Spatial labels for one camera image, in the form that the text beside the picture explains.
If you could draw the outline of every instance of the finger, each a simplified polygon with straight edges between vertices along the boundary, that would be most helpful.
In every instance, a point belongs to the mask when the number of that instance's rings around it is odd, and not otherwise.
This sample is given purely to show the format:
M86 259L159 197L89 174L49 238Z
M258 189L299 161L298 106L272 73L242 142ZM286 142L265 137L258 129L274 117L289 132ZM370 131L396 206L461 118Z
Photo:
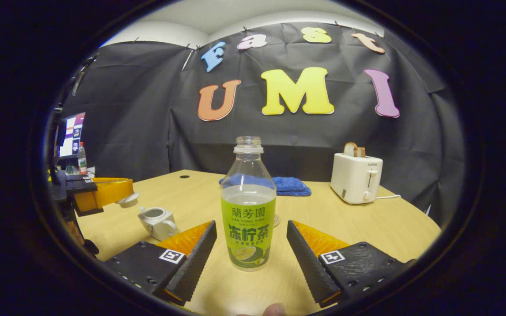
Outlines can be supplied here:
M263 313L263 316L285 316L285 306L282 303L275 303L272 305L269 305L265 312Z

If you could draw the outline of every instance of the white toaster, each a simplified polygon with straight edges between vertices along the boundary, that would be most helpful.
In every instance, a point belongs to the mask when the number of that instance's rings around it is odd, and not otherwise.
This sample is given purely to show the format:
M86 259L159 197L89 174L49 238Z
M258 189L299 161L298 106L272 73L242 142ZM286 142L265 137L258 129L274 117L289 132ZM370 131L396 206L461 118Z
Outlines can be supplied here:
M380 186L382 164L380 158L335 154L331 188L349 204L373 202Z

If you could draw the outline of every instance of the lemon tea bottle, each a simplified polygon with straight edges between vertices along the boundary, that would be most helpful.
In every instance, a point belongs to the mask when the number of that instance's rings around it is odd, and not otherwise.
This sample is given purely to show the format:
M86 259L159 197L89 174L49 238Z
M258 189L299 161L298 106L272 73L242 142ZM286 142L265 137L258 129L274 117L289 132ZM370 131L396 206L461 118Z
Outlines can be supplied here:
M236 142L235 162L220 184L225 240L233 266L255 271L269 260L277 187L261 161L261 138Z

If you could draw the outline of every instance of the computer monitor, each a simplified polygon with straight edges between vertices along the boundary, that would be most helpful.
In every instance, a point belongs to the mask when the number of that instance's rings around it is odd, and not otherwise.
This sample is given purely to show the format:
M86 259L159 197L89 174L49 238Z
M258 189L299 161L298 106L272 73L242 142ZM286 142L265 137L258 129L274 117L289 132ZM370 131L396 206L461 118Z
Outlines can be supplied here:
M61 124L62 130L65 130L64 142L60 146L60 158L68 156L77 156L79 152L79 142L81 140L81 130L85 112L68 116Z

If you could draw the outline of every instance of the blue letter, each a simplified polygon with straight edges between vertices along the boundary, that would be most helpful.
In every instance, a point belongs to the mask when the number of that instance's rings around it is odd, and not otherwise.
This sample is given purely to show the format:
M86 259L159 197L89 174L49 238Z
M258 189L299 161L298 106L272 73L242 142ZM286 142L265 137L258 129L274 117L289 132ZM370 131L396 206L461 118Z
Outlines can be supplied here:
M225 45L224 42L219 42L209 51L205 52L204 55L200 58L206 62L206 72L210 72L210 70L221 63L222 58L217 57L224 54L224 50L221 48L223 45Z

